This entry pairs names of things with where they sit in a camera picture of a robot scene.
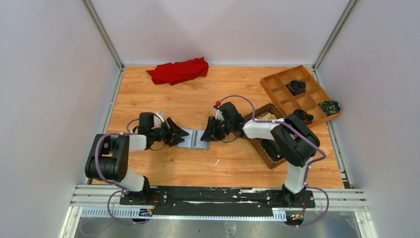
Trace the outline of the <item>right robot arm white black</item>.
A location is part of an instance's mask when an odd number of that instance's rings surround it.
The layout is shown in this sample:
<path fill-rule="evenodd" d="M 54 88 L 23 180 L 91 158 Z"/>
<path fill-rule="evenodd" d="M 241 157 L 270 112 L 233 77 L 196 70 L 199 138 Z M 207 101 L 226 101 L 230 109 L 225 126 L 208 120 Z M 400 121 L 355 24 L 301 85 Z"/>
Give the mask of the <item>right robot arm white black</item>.
<path fill-rule="evenodd" d="M 294 114 L 274 120 L 244 118 L 231 102 L 215 105 L 215 109 L 216 115 L 209 117 L 200 140 L 222 141 L 233 133 L 237 138 L 274 143 L 280 157 L 288 162 L 280 201 L 289 206 L 298 202 L 307 189 L 309 166 L 320 146 L 315 134 Z"/>

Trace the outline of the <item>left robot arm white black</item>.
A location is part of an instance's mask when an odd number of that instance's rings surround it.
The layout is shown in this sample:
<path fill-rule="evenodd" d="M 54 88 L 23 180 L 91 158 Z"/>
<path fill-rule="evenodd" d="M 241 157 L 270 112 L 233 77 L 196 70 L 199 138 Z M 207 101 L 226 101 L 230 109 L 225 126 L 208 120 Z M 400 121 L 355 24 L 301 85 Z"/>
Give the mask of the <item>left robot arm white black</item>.
<path fill-rule="evenodd" d="M 189 133 L 171 118 L 156 113 L 140 113 L 138 125 L 127 132 L 97 134 L 89 152 L 84 172 L 89 179 L 101 180 L 121 189 L 122 194 L 138 197 L 141 202 L 154 199 L 147 177 L 129 169 L 131 152 L 150 150 L 155 142 L 172 147 L 184 142 Z"/>

